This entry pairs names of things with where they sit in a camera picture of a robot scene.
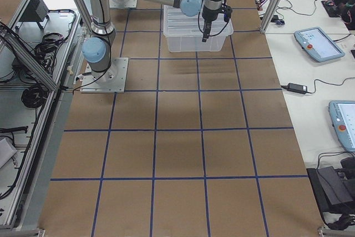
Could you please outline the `clear plastic box lid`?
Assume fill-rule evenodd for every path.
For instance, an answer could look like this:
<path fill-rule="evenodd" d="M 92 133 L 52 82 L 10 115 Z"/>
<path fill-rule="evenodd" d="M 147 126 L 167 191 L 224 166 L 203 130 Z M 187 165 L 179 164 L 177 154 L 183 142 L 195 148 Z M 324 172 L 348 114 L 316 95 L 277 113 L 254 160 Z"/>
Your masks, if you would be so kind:
<path fill-rule="evenodd" d="M 202 15 L 188 17 L 179 8 L 164 5 L 163 34 L 166 37 L 202 37 L 204 20 Z M 210 36 L 229 36 L 234 29 L 231 21 L 226 23 L 224 15 L 219 14 L 217 20 L 212 22 Z"/>

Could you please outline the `clear plastic storage box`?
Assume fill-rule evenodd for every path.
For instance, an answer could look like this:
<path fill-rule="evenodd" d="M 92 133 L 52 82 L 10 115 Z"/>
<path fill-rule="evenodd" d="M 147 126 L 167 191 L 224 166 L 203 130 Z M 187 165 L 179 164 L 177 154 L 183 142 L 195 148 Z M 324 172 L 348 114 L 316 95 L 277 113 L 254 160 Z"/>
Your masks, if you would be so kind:
<path fill-rule="evenodd" d="M 214 36 L 209 38 L 206 43 L 202 42 L 202 37 L 165 37 L 170 52 L 218 52 L 222 49 L 227 36 Z"/>

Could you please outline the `black power adapter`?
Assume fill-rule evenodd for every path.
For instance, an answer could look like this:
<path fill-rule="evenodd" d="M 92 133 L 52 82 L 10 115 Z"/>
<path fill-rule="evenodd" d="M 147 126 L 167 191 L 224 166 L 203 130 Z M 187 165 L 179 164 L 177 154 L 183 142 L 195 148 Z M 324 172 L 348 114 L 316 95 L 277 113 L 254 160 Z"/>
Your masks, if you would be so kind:
<path fill-rule="evenodd" d="M 289 92 L 298 93 L 298 94 L 308 93 L 306 85 L 300 85 L 300 84 L 295 84 L 295 83 L 288 83 L 287 90 Z"/>

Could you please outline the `upper blue teach pendant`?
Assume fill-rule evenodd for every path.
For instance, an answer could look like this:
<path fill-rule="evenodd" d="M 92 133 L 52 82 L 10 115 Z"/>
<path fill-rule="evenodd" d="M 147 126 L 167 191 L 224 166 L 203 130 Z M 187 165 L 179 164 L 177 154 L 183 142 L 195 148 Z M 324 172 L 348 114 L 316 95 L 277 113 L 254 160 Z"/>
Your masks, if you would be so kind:
<path fill-rule="evenodd" d="M 316 62 L 326 62 L 345 56 L 344 51 L 320 27 L 295 31 L 294 37 Z"/>

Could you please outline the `blue teach pendant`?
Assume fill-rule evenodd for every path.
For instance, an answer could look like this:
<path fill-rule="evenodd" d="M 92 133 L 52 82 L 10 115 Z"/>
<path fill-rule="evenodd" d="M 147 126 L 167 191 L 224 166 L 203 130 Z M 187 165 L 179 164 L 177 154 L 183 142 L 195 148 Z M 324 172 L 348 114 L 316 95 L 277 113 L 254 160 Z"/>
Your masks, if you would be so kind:
<path fill-rule="evenodd" d="M 295 31 L 294 37 L 316 62 L 326 62 L 345 56 L 344 51 L 320 27 Z"/>
<path fill-rule="evenodd" d="M 328 111 L 341 146 L 354 152 L 354 101 L 330 101 Z"/>

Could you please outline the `lower blue teach pendant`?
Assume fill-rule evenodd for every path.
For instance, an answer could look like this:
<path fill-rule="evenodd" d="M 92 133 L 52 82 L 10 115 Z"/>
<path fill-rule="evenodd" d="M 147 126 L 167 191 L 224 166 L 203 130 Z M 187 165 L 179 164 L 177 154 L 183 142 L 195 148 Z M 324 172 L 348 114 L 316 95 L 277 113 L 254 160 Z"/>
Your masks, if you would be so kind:
<path fill-rule="evenodd" d="M 354 101 L 330 101 L 328 111 L 341 146 L 354 152 Z"/>

